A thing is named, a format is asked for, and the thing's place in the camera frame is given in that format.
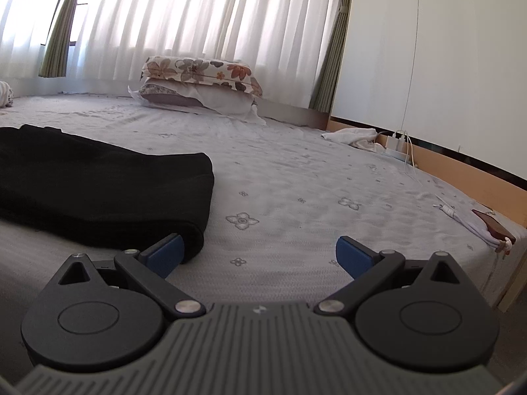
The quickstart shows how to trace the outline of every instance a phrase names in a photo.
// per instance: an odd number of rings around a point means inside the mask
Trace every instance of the rolled white blanket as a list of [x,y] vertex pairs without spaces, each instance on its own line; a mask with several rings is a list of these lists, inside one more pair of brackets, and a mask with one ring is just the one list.
[[0,108],[11,107],[12,105],[13,90],[5,81],[0,81]]

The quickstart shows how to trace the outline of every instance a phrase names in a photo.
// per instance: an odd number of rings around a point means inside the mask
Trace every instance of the black fabric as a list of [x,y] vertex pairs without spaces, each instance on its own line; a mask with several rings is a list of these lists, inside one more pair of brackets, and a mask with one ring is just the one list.
[[24,125],[0,128],[0,217],[94,247],[144,250],[176,232],[203,247],[214,175],[207,155],[151,156]]

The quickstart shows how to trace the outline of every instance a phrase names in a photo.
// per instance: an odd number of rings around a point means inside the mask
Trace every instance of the green striped curtain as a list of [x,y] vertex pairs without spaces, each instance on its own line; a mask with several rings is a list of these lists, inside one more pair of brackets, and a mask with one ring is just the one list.
[[348,27],[348,14],[351,0],[341,0],[341,7],[329,40],[328,51],[322,64],[317,86],[313,91],[310,108],[321,113],[331,112],[331,105],[337,87],[338,73],[341,69],[344,41]]
[[65,77],[68,62],[69,36],[77,0],[59,0],[49,30],[40,77]]

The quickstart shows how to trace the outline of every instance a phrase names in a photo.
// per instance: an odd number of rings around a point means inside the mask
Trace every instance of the white bed sheet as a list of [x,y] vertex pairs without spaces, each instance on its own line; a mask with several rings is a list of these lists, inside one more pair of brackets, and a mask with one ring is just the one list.
[[[0,110],[1,126],[23,123],[146,154],[206,153],[215,185],[205,246],[168,280],[207,305],[313,304],[351,281],[335,261],[341,235],[407,258],[446,250],[492,304],[526,248],[527,230],[497,215],[517,239],[502,259],[434,208],[434,194],[455,207],[485,207],[424,172],[418,171],[423,185],[415,182],[395,159],[325,141],[319,130],[145,108],[131,98],[68,95],[20,98]],[[0,280],[10,281],[9,292],[25,293],[26,301],[73,252],[96,260],[115,251],[0,221]]]

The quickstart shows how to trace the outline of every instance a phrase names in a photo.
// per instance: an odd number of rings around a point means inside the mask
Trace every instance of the ribbed gray surface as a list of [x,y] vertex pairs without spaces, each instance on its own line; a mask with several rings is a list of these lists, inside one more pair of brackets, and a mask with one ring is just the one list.
[[17,388],[24,395],[490,395],[500,388],[483,367],[427,376],[386,364],[346,321],[314,315],[302,303],[263,306],[216,305],[174,323],[125,367],[71,375],[39,366]]

